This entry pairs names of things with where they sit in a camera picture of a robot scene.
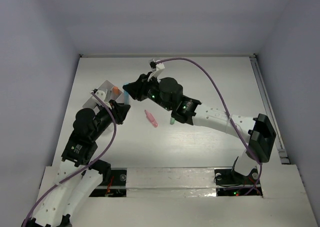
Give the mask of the orange eraser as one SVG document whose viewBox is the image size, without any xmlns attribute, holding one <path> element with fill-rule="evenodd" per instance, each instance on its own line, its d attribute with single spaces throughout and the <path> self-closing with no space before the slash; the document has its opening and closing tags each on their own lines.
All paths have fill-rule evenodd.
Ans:
<svg viewBox="0 0 320 227">
<path fill-rule="evenodd" d="M 118 94 L 119 94 L 119 88 L 116 87 L 116 86 L 114 86 L 114 87 L 112 88 L 112 92 L 113 92 L 115 95 L 118 95 Z"/>
</svg>

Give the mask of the light blue highlighter marker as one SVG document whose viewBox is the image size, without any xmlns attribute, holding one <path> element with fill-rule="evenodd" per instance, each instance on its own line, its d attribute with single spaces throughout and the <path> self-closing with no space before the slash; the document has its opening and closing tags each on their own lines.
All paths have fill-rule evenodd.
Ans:
<svg viewBox="0 0 320 227">
<path fill-rule="evenodd" d="M 124 95 L 124 104 L 129 105 L 130 104 L 130 95 L 126 91 L 123 93 L 123 95 Z"/>
</svg>

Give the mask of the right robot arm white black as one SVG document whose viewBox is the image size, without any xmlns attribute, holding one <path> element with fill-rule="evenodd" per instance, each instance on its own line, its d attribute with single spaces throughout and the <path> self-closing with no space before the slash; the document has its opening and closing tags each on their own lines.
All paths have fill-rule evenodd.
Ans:
<svg viewBox="0 0 320 227">
<path fill-rule="evenodd" d="M 256 117 L 227 114 L 184 95 L 183 87 L 174 78 L 157 79 L 151 73 L 141 74 L 123 89 L 136 101 L 150 99 L 170 111 L 171 118 L 181 124 L 207 127 L 239 138 L 245 147 L 230 170 L 235 183 L 242 183 L 255 166 L 270 160 L 276 132 L 265 114 Z"/>
</svg>

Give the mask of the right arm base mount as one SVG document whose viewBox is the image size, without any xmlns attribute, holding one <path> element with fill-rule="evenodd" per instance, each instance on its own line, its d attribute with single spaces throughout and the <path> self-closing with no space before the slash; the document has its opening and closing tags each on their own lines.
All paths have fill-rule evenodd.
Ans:
<svg viewBox="0 0 320 227">
<path fill-rule="evenodd" d="M 263 196 L 260 172 L 255 166 L 248 175 L 241 175 L 232 168 L 214 170 L 213 182 L 218 197 Z"/>
</svg>

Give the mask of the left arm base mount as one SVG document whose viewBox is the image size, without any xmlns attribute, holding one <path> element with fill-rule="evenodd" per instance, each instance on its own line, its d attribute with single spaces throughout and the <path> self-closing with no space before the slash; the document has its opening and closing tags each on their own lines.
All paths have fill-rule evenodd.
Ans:
<svg viewBox="0 0 320 227">
<path fill-rule="evenodd" d="M 102 182 L 91 192 L 90 197 L 122 198 L 127 196 L 126 168 L 112 168 L 110 163 L 99 159 L 88 170 L 96 170 L 102 174 Z"/>
</svg>

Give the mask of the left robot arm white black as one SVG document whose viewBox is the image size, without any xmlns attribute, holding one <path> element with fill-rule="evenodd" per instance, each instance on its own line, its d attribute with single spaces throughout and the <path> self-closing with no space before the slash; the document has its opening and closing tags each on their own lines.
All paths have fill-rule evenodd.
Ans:
<svg viewBox="0 0 320 227">
<path fill-rule="evenodd" d="M 131 106 L 109 101 L 109 108 L 98 112 L 83 108 L 75 115 L 73 131 L 61 155 L 51 187 L 32 207 L 24 227 L 70 227 L 75 214 L 99 185 L 112 180 L 111 164 L 91 159 L 98 148 L 97 139 L 110 125 L 123 124 Z"/>
</svg>

